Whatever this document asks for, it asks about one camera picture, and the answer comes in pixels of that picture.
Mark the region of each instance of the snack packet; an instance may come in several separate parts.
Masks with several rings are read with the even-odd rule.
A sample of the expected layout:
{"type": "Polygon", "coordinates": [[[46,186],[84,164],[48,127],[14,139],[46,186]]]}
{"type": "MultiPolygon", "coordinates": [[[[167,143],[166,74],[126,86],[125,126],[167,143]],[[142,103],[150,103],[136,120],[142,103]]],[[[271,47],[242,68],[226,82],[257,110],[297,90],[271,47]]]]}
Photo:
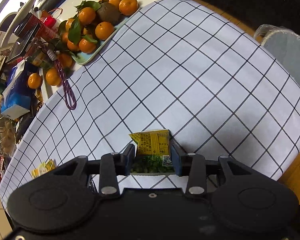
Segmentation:
{"type": "Polygon", "coordinates": [[[131,173],[173,173],[169,156],[169,130],[129,134],[138,145],[131,173]]]}
{"type": "Polygon", "coordinates": [[[56,166],[54,164],[54,160],[50,159],[47,163],[43,162],[36,169],[32,170],[31,176],[33,179],[35,179],[55,168],[56,168],[56,166]]]}

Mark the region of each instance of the table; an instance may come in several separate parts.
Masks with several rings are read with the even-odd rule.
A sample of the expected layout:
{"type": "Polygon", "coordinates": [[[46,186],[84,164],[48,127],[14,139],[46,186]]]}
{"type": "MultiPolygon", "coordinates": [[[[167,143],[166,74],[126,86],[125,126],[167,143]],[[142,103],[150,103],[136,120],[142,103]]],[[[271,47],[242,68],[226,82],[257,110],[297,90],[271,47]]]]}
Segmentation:
{"type": "MultiPolygon", "coordinates": [[[[148,4],[69,82],[77,108],[66,108],[62,90],[42,107],[0,184],[4,207],[40,162],[121,153],[132,132],[166,128],[186,152],[229,155],[273,179],[300,148],[300,87],[260,44],[192,0],[148,4]]],[[[118,181],[121,191],[185,189],[187,178],[118,181]]]]}

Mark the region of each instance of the yellow snack packet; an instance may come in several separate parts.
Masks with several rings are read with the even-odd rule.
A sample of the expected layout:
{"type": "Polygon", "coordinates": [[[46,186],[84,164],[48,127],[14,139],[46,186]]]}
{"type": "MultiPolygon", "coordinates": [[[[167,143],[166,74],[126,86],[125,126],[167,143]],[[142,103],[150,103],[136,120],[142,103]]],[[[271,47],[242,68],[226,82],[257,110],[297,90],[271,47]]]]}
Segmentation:
{"type": "Polygon", "coordinates": [[[146,131],[129,134],[138,145],[132,173],[172,173],[169,156],[169,130],[146,131]]]}
{"type": "Polygon", "coordinates": [[[54,160],[50,159],[47,163],[43,162],[36,169],[32,170],[31,176],[33,179],[35,179],[55,168],[56,168],[56,166],[54,164],[54,160]]]}

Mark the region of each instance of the blue tissue box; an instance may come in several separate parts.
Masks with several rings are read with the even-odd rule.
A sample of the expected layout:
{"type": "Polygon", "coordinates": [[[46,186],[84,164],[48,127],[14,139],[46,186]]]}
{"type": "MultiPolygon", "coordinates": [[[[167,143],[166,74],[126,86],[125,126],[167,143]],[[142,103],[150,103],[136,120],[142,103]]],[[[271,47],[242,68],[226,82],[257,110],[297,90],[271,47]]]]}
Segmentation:
{"type": "Polygon", "coordinates": [[[37,71],[38,67],[27,61],[18,64],[14,78],[3,92],[4,103],[1,108],[3,116],[15,120],[30,111],[34,90],[28,87],[28,78],[37,71]]]}

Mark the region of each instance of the fruit tray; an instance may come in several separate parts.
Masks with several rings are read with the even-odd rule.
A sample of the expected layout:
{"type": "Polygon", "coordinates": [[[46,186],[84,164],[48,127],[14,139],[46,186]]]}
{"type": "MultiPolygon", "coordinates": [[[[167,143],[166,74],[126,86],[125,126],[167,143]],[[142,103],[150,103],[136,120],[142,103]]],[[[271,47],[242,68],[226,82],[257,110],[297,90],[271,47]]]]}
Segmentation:
{"type": "Polygon", "coordinates": [[[105,41],[99,41],[98,42],[98,48],[92,52],[92,53],[83,53],[82,51],[79,52],[77,54],[77,56],[72,56],[72,58],[74,59],[74,61],[76,63],[78,63],[79,65],[85,65],[87,64],[88,62],[90,62],[100,51],[101,49],[106,45],[106,43],[111,40],[111,38],[116,34],[116,32],[118,30],[120,30],[120,28],[125,25],[125,23],[131,18],[133,17],[139,10],[141,9],[140,5],[139,5],[139,8],[138,10],[131,16],[124,16],[123,17],[123,20],[118,23],[116,26],[114,26],[114,32],[110,35],[110,37],[108,39],[106,39],[105,41]]]}

